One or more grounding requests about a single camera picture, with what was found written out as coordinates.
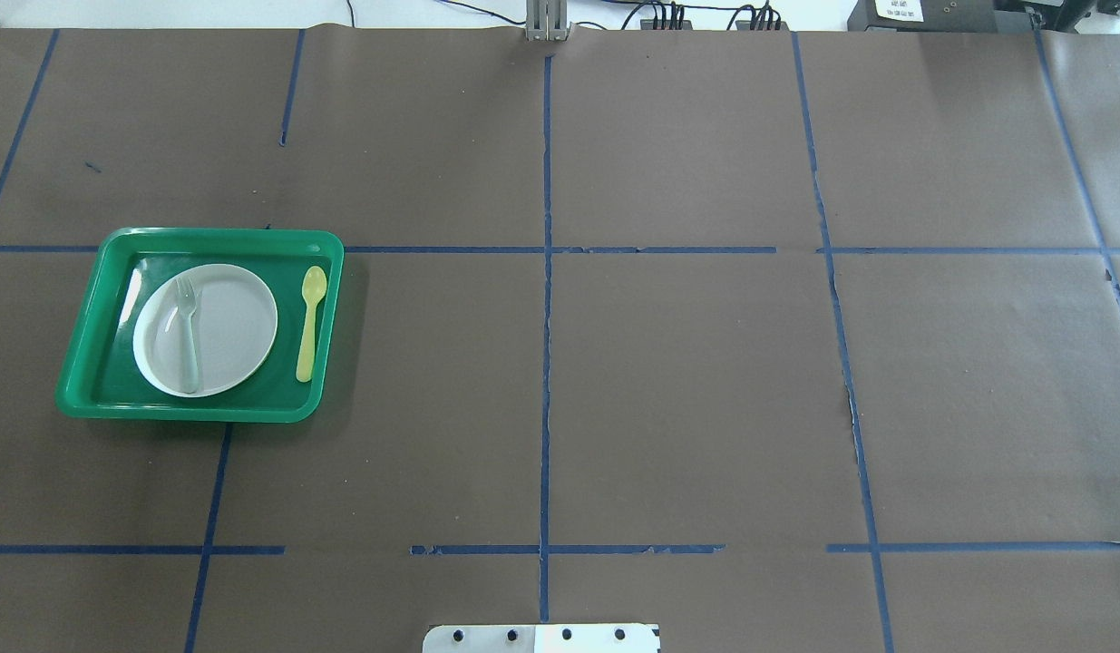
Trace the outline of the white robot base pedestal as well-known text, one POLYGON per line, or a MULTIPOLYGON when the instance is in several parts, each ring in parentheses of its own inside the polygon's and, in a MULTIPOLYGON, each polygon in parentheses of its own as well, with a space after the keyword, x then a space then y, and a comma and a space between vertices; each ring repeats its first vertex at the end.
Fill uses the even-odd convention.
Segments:
POLYGON ((423 652, 660 652, 657 625, 643 623, 440 625, 423 652))

